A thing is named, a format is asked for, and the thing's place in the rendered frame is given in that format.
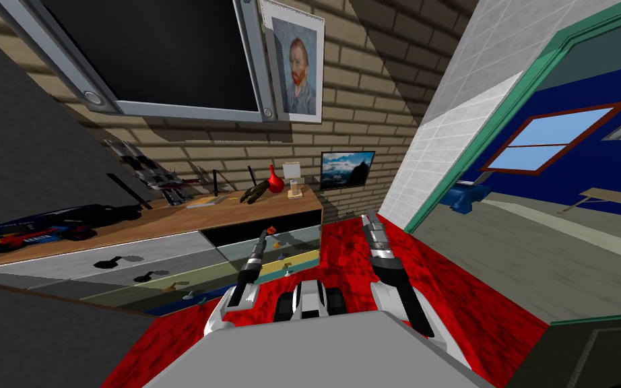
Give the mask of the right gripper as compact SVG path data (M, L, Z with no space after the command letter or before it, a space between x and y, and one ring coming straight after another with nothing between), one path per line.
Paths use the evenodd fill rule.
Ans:
M366 240L385 240L385 227L375 212L361 215Z

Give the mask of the pale green drawer front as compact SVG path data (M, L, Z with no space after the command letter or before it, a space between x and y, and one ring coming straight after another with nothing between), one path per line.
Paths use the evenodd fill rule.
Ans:
M254 238L218 247L217 250L237 269L247 262L258 239ZM280 259L281 256L291 257L320 249L321 227L311 226L289 232L269 235L266 248L261 259L265 265Z

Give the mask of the red vase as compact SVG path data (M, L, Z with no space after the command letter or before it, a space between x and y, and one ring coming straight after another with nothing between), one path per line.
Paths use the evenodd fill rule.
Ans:
M273 194L281 193L284 190L285 184L282 178L275 173L274 165L269 165L270 177L267 179L269 183L269 191Z

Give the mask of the black framed landscape picture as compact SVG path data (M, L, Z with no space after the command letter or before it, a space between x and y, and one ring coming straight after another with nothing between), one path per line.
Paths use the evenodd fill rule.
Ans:
M321 191L361 187L366 184L375 152L321 153Z

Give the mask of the small white table lamp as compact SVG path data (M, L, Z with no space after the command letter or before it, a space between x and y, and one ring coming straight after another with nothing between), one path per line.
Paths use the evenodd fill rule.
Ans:
M289 190L288 198L295 199L303 196L299 187L299 179L301 178L301 167L299 162L283 163L284 178L288 181Z

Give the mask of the wooden top dresser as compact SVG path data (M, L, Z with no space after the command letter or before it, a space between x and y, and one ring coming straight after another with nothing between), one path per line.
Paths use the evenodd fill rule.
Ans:
M277 233L321 227L321 202L311 188L300 190L303 196L298 199L266 192L251 204L241 201L237 192L202 196L177 207L158 202L142 218L101 228L88 240L0 254L0 289L144 312L180 302L189 292L227 288L244 265L235 268L218 247L259 239L270 226ZM117 267L94 267L116 256L122 257ZM319 249L281 256L263 265L261 273L282 265L316 264L318 258ZM133 281L149 271L154 272L149 282ZM162 292L174 282L179 282L175 292Z

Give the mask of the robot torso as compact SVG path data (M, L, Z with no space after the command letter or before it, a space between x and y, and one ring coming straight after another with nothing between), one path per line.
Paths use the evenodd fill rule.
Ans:
M203 338L144 388L494 388L474 372L419 290L370 286L374 311L333 315L318 281L299 283L291 317L235 327L228 312L253 307L256 286L231 306L227 290Z

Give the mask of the bearded man portrait picture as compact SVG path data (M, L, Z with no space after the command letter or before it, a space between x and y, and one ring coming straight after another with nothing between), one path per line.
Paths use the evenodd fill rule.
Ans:
M325 21L259 0L277 115L282 121L322 121Z

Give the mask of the red framed window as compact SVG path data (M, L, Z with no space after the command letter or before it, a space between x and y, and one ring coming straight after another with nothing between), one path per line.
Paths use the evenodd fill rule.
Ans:
M621 102L528 117L480 168L538 176L621 112Z

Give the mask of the grey framed black television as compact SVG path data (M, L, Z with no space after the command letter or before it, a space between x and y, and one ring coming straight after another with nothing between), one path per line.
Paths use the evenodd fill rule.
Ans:
M274 123L258 0L0 0L88 110Z

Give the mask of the dark blue toy car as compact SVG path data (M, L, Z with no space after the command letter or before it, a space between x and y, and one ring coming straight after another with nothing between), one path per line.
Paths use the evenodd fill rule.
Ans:
M97 229L141 217L140 205L90 204L26 216L0 224L0 253L60 240L83 241Z

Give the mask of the wooden table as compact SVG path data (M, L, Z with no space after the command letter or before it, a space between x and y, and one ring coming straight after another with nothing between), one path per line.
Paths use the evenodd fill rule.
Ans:
M558 214L564 214L582 203L613 202L621 204L621 192L619 191L610 191L594 187L580 193L580 195L583 196L582 199L577 201L575 204L566 207L566 209L558 212Z

